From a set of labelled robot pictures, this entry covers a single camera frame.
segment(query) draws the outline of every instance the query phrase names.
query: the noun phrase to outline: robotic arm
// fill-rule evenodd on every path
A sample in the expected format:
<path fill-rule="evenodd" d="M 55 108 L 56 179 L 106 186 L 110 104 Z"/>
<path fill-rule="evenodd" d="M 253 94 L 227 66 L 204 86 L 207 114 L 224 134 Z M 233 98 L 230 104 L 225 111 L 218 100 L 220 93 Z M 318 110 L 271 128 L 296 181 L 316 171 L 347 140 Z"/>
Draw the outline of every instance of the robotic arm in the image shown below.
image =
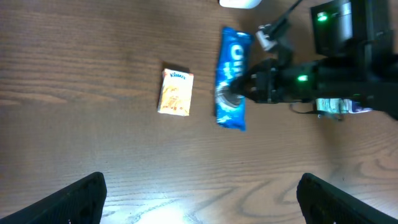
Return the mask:
<path fill-rule="evenodd" d="M 288 15 L 260 26 L 256 36 L 265 59 L 230 86 L 233 94 L 256 103 L 310 102 L 317 98 L 356 101 L 362 107 L 384 111 L 398 119 L 398 56 L 393 53 L 388 0 L 334 0 L 311 8 L 315 46 L 326 56 L 292 65 L 293 51 L 286 44 Z"/>

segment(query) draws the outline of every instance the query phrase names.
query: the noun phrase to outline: green indicator light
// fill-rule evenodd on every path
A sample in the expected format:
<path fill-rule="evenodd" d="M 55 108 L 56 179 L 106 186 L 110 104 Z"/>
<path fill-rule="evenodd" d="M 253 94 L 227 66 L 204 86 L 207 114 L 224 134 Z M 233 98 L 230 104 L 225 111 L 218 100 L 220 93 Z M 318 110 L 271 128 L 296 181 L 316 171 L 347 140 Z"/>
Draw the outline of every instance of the green indicator light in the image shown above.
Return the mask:
<path fill-rule="evenodd" d="M 325 12 L 318 13 L 318 21 L 325 22 L 328 20 L 328 15 Z"/>
<path fill-rule="evenodd" d="M 300 82 L 308 81 L 308 75 L 301 75 L 297 78 L 297 80 Z"/>

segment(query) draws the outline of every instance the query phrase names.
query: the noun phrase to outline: brown wooden tabletop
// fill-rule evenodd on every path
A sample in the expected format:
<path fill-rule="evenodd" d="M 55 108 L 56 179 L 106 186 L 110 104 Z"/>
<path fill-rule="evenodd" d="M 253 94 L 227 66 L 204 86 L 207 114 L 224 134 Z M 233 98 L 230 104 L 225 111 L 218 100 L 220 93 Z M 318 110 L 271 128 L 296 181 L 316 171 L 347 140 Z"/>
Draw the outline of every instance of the brown wooden tabletop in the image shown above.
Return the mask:
<path fill-rule="evenodd" d="M 398 218 L 398 125 L 384 113 L 337 123 L 248 102 L 245 133 L 215 123 L 221 28 L 252 32 L 293 2 L 0 1 L 0 217 L 100 171 L 102 223 L 303 223 L 304 172 Z M 317 58 L 308 12 L 321 2 L 291 15 L 296 62 Z M 252 63 L 265 56 L 255 44 Z M 195 75 L 189 117 L 157 112 L 164 63 Z"/>

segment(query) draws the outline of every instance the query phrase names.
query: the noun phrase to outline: blue wrapper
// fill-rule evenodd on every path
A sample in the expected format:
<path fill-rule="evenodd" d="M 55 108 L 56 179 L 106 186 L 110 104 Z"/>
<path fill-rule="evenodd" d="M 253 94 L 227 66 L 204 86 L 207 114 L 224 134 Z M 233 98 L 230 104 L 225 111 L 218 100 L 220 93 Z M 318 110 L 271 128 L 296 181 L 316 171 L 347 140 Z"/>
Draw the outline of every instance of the blue wrapper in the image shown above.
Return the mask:
<path fill-rule="evenodd" d="M 229 92 L 229 84 L 244 74 L 253 36 L 232 28 L 223 29 L 220 59 L 216 69 L 216 117 L 224 128 L 246 130 L 244 121 L 245 99 Z"/>

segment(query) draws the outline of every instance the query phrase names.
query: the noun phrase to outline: orange packet top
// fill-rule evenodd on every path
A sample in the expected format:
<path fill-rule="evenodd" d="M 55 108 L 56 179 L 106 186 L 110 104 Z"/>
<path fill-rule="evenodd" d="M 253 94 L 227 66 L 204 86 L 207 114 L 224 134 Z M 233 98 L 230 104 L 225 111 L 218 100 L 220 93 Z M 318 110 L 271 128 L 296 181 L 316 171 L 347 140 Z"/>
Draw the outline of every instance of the orange packet top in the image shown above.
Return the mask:
<path fill-rule="evenodd" d="M 193 74 L 165 69 L 157 112 L 189 116 L 192 86 Z"/>

